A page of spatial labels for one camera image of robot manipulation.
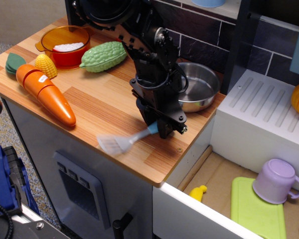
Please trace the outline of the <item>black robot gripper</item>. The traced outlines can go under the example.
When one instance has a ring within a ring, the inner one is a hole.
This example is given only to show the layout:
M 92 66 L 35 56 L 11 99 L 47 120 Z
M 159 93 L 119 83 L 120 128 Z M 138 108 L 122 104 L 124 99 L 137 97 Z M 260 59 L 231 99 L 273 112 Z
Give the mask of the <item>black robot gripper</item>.
M 138 76 L 130 80 L 132 93 L 137 98 L 136 105 L 144 122 L 150 125 L 157 121 L 161 138 L 167 138 L 173 131 L 181 134 L 187 131 L 187 117 L 178 101 L 179 94 L 188 87 L 182 83 L 182 77 L 185 77 L 184 74 L 173 72 L 156 86 Z

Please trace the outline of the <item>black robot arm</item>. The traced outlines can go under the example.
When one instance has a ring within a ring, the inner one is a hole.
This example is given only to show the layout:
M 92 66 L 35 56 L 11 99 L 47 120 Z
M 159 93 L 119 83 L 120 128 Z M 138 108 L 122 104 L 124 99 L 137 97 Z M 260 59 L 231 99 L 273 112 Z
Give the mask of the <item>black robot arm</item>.
M 72 0 L 78 17 L 98 30 L 112 33 L 134 62 L 130 80 L 137 107 L 147 125 L 157 123 L 161 138 L 187 131 L 178 101 L 188 79 L 177 63 L 179 47 L 149 0 Z

